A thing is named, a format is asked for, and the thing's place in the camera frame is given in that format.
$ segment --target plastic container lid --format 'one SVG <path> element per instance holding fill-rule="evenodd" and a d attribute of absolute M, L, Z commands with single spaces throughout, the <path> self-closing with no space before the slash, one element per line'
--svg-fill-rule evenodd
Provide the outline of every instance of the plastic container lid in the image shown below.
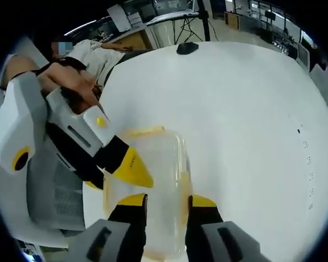
<path fill-rule="evenodd" d="M 144 256 L 156 260 L 175 258 L 185 248 L 188 197 L 191 192 L 184 142 L 178 134 L 169 130 L 123 139 L 138 151 L 153 178 L 154 186 L 137 187 L 105 174 L 106 217 L 122 198 L 146 193 L 147 241 Z"/>

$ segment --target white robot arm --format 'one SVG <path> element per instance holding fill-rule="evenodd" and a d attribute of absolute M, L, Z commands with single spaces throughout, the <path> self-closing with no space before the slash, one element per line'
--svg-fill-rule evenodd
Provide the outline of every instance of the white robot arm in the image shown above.
<path fill-rule="evenodd" d="M 103 188 L 103 169 L 124 182 L 152 187 L 136 150 L 114 134 L 97 106 L 80 115 L 70 109 L 73 92 L 61 87 L 44 99 L 34 73 L 13 78 L 0 108 L 0 165 L 11 174 L 21 170 L 48 136 L 64 158 L 60 161 L 97 188 Z"/>

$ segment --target white table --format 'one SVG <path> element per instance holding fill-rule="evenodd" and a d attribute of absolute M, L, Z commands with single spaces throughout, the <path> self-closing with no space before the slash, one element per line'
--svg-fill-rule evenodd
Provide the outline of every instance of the white table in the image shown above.
<path fill-rule="evenodd" d="M 178 131 L 195 193 L 272 261 L 299 261 L 328 221 L 328 108 L 289 57 L 241 43 L 199 45 L 187 56 L 171 46 L 117 65 L 100 103 L 118 132 Z M 100 197 L 84 192 L 87 225 L 103 216 Z"/>

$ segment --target white shirt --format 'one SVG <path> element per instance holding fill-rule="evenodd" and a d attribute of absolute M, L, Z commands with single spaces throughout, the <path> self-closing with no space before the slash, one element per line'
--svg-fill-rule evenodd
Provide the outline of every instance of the white shirt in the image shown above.
<path fill-rule="evenodd" d="M 100 42 L 83 40 L 77 43 L 68 54 L 86 65 L 86 70 L 97 78 L 97 83 L 104 85 L 108 72 L 115 66 L 124 53 L 104 49 Z"/>

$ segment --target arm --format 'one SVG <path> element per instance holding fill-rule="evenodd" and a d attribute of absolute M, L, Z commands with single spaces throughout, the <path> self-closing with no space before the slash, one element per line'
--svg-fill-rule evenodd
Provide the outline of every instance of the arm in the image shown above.
<path fill-rule="evenodd" d="M 102 43 L 101 47 L 104 49 L 113 49 L 116 51 L 131 51 L 131 46 L 122 46 L 120 44 L 113 44 L 113 43 Z"/>
<path fill-rule="evenodd" d="M 6 64 L 1 84 L 5 89 L 8 82 L 15 75 L 37 69 L 39 67 L 31 58 L 15 55 Z M 84 100 L 81 111 L 94 105 L 99 106 L 102 110 L 101 105 L 92 92 L 96 78 L 85 70 L 78 72 L 70 66 L 64 67 L 58 63 L 53 63 L 48 69 L 38 75 L 38 80 L 41 84 L 42 91 L 46 94 L 60 86 L 78 92 Z"/>

